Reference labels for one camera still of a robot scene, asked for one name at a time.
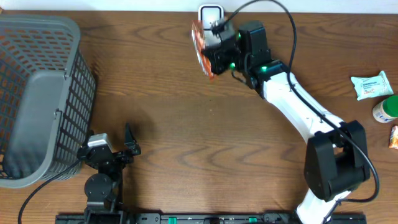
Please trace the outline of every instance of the white packet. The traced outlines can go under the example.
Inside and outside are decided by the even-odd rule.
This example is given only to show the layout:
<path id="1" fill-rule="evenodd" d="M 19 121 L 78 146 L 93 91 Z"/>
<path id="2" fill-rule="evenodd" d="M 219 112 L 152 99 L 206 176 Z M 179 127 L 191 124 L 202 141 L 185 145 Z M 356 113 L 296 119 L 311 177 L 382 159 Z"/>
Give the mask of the white packet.
<path id="1" fill-rule="evenodd" d="M 371 78 L 351 77 L 351 81 L 354 83 L 357 100 L 394 94 L 384 71 Z"/>

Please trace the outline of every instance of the white background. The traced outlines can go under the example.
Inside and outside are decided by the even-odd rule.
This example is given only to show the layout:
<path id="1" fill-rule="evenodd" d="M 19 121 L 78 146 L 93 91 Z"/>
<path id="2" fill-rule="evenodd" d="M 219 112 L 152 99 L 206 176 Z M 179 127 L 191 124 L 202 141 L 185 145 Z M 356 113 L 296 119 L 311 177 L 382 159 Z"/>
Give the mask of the white background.
<path id="1" fill-rule="evenodd" d="M 201 4 L 220 4 L 231 12 L 248 0 L 0 0 L 3 9 L 19 10 L 109 10 L 197 11 Z M 398 0 L 280 0 L 290 12 L 392 13 Z M 274 3 L 257 2 L 250 12 L 281 12 Z"/>

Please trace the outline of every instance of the plastic bottle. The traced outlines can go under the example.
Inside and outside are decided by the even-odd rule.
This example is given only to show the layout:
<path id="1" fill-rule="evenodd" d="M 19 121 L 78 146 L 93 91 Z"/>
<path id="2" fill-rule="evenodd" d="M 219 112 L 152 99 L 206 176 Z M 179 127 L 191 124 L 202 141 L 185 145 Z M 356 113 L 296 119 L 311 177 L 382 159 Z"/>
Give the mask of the plastic bottle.
<path id="1" fill-rule="evenodd" d="M 380 123 L 388 123 L 398 118 L 398 96 L 390 96 L 376 105 L 373 116 Z"/>

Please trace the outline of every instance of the basket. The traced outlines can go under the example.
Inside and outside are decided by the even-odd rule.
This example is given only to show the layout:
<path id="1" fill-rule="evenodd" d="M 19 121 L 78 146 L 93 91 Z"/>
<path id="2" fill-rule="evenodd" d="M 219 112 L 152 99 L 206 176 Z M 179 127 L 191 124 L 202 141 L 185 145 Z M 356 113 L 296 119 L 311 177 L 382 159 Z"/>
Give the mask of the basket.
<path id="1" fill-rule="evenodd" d="M 48 180 L 77 160 L 96 90 L 79 41 L 71 19 L 0 16 L 0 187 Z"/>

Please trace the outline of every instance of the cable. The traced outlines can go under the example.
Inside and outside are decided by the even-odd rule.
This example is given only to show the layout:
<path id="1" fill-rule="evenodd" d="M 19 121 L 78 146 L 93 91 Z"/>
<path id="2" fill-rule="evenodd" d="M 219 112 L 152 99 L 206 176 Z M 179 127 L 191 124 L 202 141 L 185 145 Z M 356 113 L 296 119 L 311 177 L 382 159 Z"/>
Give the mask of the cable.
<path id="1" fill-rule="evenodd" d="M 47 184 L 49 184 L 51 181 L 59 178 L 60 176 L 62 176 L 63 174 L 67 173 L 68 171 L 70 171 L 72 168 L 74 168 L 77 164 L 79 164 L 80 160 L 77 160 L 76 162 L 74 162 L 72 165 L 70 165 L 68 168 L 66 168 L 64 171 L 62 171 L 61 173 L 51 177 L 49 180 L 47 180 L 46 182 L 44 182 L 42 185 L 38 186 L 36 188 L 36 190 L 34 190 L 29 197 L 25 200 L 25 202 L 22 204 L 21 209 L 19 210 L 19 214 L 18 214 L 18 224 L 22 224 L 22 214 L 24 213 L 24 209 L 26 207 L 26 205 L 29 203 L 29 201 L 32 199 L 32 197 L 40 190 L 42 189 L 44 186 L 46 186 Z"/>
<path id="2" fill-rule="evenodd" d="M 366 163 L 369 165 L 370 170 L 372 172 L 372 175 L 374 177 L 374 183 L 375 183 L 375 189 L 374 189 L 374 193 L 372 196 L 370 196 L 369 198 L 366 199 L 350 199 L 350 198 L 342 198 L 336 201 L 336 203 L 334 204 L 332 210 L 329 212 L 329 214 L 325 217 L 325 220 L 333 213 L 333 211 L 335 210 L 335 208 L 337 207 L 337 205 L 339 205 L 341 202 L 357 202 L 357 203 L 365 203 L 365 202 L 370 202 L 372 200 L 374 200 L 377 195 L 379 194 L 380 191 L 380 180 L 379 180 L 379 176 L 376 172 L 376 169 L 373 166 L 373 163 L 370 161 L 370 159 L 367 157 L 367 155 L 365 155 L 365 153 L 361 150 L 361 148 L 347 135 L 345 134 L 342 130 L 340 130 L 340 128 L 338 128 L 338 126 L 336 126 L 335 124 L 333 124 L 329 119 L 327 119 L 323 114 L 321 114 L 321 112 L 319 112 L 316 108 L 314 108 L 302 95 L 300 95 L 300 93 L 295 89 L 292 81 L 291 81 L 291 77 L 290 77 L 290 73 L 292 70 L 292 64 L 293 64 L 293 59 L 294 59 L 294 54 L 295 54 L 295 50 L 296 50 L 296 44 L 297 44 L 297 31 L 296 31 L 296 25 L 295 22 L 293 20 L 292 15 L 290 14 L 290 12 L 287 10 L 287 8 L 282 5 L 280 2 L 276 1 L 276 0 L 252 0 L 249 1 L 245 4 L 243 4 L 241 7 L 237 8 L 237 10 L 235 10 L 231 16 L 228 17 L 227 20 L 224 21 L 224 23 L 222 23 L 222 26 L 225 26 L 225 24 L 227 22 L 229 22 L 234 16 L 237 15 L 237 13 L 243 9 L 244 7 L 258 2 L 258 1 L 270 1 L 273 3 L 276 3 L 277 5 L 279 5 L 288 15 L 290 22 L 292 24 L 292 28 L 293 28 L 293 47 L 292 47 L 292 53 L 290 55 L 290 60 L 289 60 L 289 66 L 287 67 L 287 82 L 289 83 L 290 89 L 296 94 L 296 96 L 307 106 L 309 107 L 317 116 L 319 116 L 324 122 L 326 122 L 326 124 L 328 124 L 329 126 L 331 126 L 334 130 L 336 130 L 341 137 L 343 137 L 348 143 L 350 143 L 355 150 L 357 150 L 359 152 L 359 154 L 363 157 L 363 159 L 366 161 Z"/>

